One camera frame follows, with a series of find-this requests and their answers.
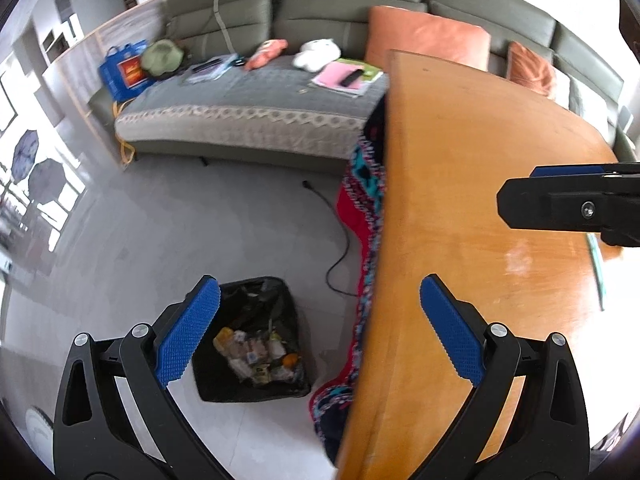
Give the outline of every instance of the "table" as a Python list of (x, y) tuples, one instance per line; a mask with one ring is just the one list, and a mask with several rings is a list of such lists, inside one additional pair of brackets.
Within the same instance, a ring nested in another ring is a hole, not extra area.
[[(420, 309), (430, 272), (487, 322), (567, 336), (595, 444), (638, 408), (639, 253), (602, 246), (601, 311), (584, 234), (510, 230), (495, 195), (535, 166), (615, 162), (612, 151), (575, 114), (489, 73), (402, 52), (390, 66), (382, 244), (337, 478), (407, 478), (471, 388)], [(482, 458), (498, 450), (521, 387), (518, 378)]]

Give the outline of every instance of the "green leather sofa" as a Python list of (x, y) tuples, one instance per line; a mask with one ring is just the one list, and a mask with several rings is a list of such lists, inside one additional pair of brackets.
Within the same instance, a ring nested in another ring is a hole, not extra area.
[[(187, 44), (194, 62), (228, 52), (220, 25), (212, 19), (213, 5), (214, 0), (166, 0), (167, 36)], [(270, 38), (286, 39), (289, 42), (286, 54), (295, 54), (306, 41), (332, 38), (343, 56), (362, 59), (369, 8), (376, 5), (430, 12), (483, 27), (492, 35), (489, 71), (498, 76), (506, 74), (510, 41), (531, 48), (606, 100), (610, 133), (606, 140), (619, 160), (635, 160), (628, 140), (616, 127), (622, 78), (562, 23), (523, 0), (218, 0), (220, 16), (232, 44), (245, 56), (250, 56), (258, 45)], [(94, 105), (99, 107), (96, 101), (94, 99)], [(292, 163), (277, 160), (276, 153), (252, 154), (252, 148), (242, 146), (236, 150), (225, 146), (223, 152), (216, 154), (214, 146), (204, 144), (154, 139), (129, 142), (141, 152), (224, 156), (261, 162), (269, 162), (272, 157), (275, 163), (306, 164), (305, 157)]]

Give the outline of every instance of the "large orange cushion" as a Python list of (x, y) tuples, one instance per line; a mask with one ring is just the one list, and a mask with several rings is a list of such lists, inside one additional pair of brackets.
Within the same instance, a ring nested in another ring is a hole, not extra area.
[(404, 50), (486, 71), (490, 43), (491, 35), (476, 25), (426, 12), (376, 6), (369, 10), (365, 61), (386, 71), (388, 51)]
[(556, 71), (545, 58), (530, 48), (512, 41), (509, 45), (507, 79), (554, 100), (556, 98)]

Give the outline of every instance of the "blue shopping bag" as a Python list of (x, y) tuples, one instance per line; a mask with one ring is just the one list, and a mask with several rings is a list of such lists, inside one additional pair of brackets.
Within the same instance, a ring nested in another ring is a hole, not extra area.
[(127, 43), (122, 49), (112, 46), (100, 65), (100, 78), (116, 102), (134, 99), (154, 83), (140, 65), (146, 41)]

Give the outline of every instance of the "pink paper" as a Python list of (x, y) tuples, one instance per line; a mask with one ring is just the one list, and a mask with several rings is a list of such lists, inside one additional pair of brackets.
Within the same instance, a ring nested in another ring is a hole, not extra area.
[(318, 82), (329, 88), (350, 88), (352, 90), (358, 90), (362, 86), (361, 78), (356, 79), (356, 81), (347, 87), (340, 86), (340, 81), (359, 68), (362, 68), (362, 66), (332, 61), (322, 69), (322, 72), (318, 76)]

